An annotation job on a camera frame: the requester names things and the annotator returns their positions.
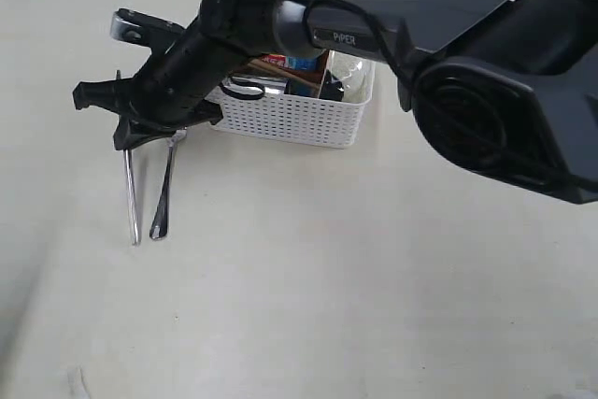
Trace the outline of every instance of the white table surface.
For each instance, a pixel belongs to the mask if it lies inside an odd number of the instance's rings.
[[[71,91],[148,56],[113,10],[188,23],[199,1],[0,0],[3,398],[69,397],[74,366],[92,399],[598,390],[597,207],[445,162],[386,67],[347,150],[191,129],[160,243],[166,147],[136,151],[132,248],[116,117]]]

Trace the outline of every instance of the silver spoon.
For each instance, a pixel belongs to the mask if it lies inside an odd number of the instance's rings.
[[[172,164],[177,151],[177,144],[187,136],[187,128],[178,130],[172,137],[168,138],[168,162],[166,163],[166,172],[164,173],[164,183],[162,184],[162,193],[156,209],[156,215],[151,223],[149,238],[152,240],[162,240],[168,234],[168,202],[170,196],[170,179]]]

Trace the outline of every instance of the basket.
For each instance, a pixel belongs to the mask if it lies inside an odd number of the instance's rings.
[[[212,128],[265,139],[344,149],[355,142],[363,111],[372,99],[375,65],[356,98],[361,103],[287,94],[266,94],[260,100],[238,100],[216,88],[206,100],[221,106],[223,119]]]

